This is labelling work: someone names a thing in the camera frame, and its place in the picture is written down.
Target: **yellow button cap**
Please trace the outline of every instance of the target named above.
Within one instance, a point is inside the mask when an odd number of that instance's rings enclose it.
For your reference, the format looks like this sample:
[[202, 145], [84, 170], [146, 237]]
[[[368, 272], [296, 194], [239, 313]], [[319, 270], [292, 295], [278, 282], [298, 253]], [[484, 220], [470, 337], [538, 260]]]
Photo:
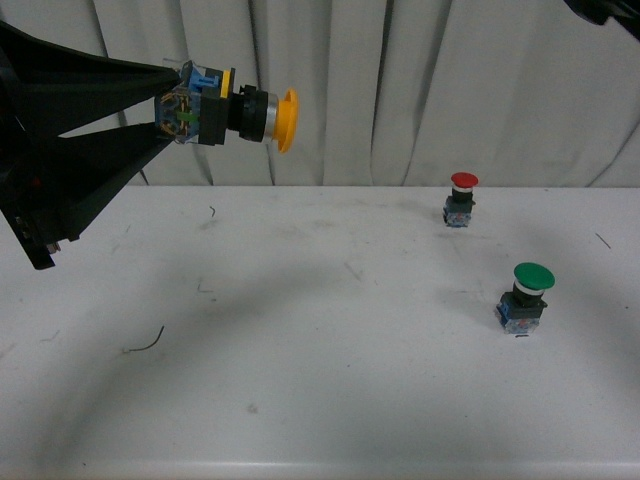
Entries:
[[276, 128], [273, 138], [278, 140], [278, 151], [286, 153], [293, 143], [298, 124], [298, 94], [293, 88], [287, 90], [284, 100], [278, 101]]

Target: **red button cap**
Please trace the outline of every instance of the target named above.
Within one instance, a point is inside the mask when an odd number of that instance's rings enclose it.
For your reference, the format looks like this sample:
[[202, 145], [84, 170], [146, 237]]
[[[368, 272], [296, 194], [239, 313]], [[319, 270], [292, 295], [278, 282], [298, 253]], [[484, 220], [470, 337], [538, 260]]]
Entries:
[[451, 175], [451, 181], [458, 188], [473, 188], [478, 184], [478, 177], [473, 173], [458, 172]]

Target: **white curtain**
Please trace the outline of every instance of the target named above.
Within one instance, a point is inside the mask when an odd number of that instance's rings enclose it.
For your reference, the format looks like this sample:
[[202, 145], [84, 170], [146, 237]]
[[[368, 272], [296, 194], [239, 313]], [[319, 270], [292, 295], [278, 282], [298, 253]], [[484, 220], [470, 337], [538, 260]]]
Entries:
[[[640, 43], [562, 0], [0, 0], [89, 53], [300, 97], [290, 152], [171, 145], [152, 185], [640, 186]], [[80, 132], [150, 121], [150, 102]], [[144, 183], [142, 177], [133, 183]]]

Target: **green button cap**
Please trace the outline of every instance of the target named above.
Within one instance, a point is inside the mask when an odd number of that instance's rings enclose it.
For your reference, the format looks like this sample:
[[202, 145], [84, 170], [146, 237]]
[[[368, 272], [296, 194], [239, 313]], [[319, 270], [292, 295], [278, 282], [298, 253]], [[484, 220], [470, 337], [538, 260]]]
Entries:
[[553, 273], [537, 263], [521, 263], [513, 273], [523, 286], [531, 290], [546, 290], [556, 283]]

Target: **table surface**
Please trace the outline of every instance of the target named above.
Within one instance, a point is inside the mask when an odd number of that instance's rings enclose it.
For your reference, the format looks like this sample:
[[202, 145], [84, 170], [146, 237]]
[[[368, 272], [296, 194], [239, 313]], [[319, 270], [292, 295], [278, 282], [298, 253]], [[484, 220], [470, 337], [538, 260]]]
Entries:
[[640, 478], [640, 190], [449, 191], [128, 187], [42, 272], [1, 222], [0, 478]]

